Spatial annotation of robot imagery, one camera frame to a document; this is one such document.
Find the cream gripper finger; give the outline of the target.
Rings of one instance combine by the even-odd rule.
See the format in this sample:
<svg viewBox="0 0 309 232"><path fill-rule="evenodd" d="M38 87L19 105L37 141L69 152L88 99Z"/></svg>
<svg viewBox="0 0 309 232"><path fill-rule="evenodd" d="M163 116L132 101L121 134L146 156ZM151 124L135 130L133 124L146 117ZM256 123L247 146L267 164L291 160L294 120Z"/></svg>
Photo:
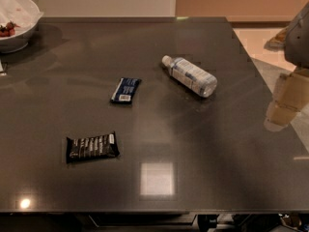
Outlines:
<svg viewBox="0 0 309 232"><path fill-rule="evenodd" d="M281 73L267 108L265 128L281 131L308 103L309 69L296 68L289 74Z"/></svg>

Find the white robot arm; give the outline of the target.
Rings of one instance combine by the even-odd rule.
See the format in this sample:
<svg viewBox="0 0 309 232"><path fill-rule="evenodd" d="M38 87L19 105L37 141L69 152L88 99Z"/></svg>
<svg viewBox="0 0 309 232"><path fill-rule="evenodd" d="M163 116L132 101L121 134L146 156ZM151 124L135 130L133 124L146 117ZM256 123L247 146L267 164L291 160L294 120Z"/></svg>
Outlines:
<svg viewBox="0 0 309 232"><path fill-rule="evenodd" d="M264 125L281 131L309 103L309 3L290 22L284 41L284 57L295 65L276 80Z"/></svg>

